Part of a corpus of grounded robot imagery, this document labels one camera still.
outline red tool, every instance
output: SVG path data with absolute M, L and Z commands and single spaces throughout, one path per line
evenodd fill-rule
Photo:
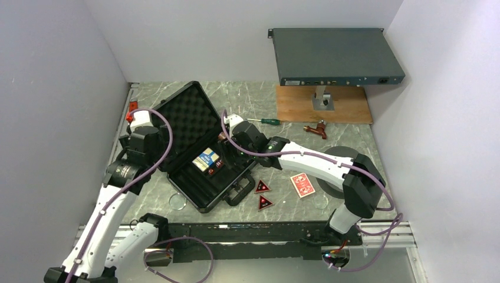
M 308 131 L 310 133 L 317 134 L 321 136 L 322 139 L 326 140 L 327 139 L 327 133 L 325 132 L 325 128 L 327 127 L 325 120 L 319 121 L 319 123 L 316 125 L 315 128 L 311 128 L 309 126 L 304 126 L 304 131 Z
M 137 98 L 131 98 L 129 102 L 129 112 L 127 113 L 127 116 L 125 116 L 125 120 L 127 120 L 127 122 L 132 123 L 132 121 L 134 120 L 134 116 L 130 115 L 130 112 L 135 109 L 139 109 Z

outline screwdriver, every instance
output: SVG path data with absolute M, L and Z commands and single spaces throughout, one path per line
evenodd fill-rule
M 262 124 L 268 124 L 268 125 L 273 125 L 273 126 L 281 125 L 281 121 L 278 119 L 260 119 L 260 120 L 259 119 L 247 119 L 247 120 L 259 121 Z

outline red triangle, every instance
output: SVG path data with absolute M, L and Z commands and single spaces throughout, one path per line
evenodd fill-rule
M 257 189 L 255 189 L 255 193 L 264 193 L 264 192 L 269 192 L 271 189 L 262 181 L 259 181 L 259 184 L 257 185 Z
M 263 196 L 259 196 L 259 210 L 263 210 L 265 208 L 270 207 L 271 205 L 274 205 L 270 200 L 266 199 Z

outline white wall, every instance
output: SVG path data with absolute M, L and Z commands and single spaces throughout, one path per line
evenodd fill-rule
M 83 1 L 1 1 L 0 34 L 0 281 L 42 282 L 93 210 L 127 83 Z
M 392 192 L 430 282 L 498 282 L 500 2 L 404 0 L 388 39 L 407 78 L 367 89 Z
M 277 80 L 268 28 L 387 28 L 403 0 L 86 0 L 128 81 Z

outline brown faucet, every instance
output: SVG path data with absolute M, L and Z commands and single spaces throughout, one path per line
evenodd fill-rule
M 309 131 L 311 133 L 320 135 L 322 139 L 326 140 L 327 139 L 327 133 L 325 133 L 325 128 L 326 128 L 326 123 L 325 120 L 321 120 L 317 125 L 316 129 L 311 128 L 309 126 L 304 126 L 304 131 Z

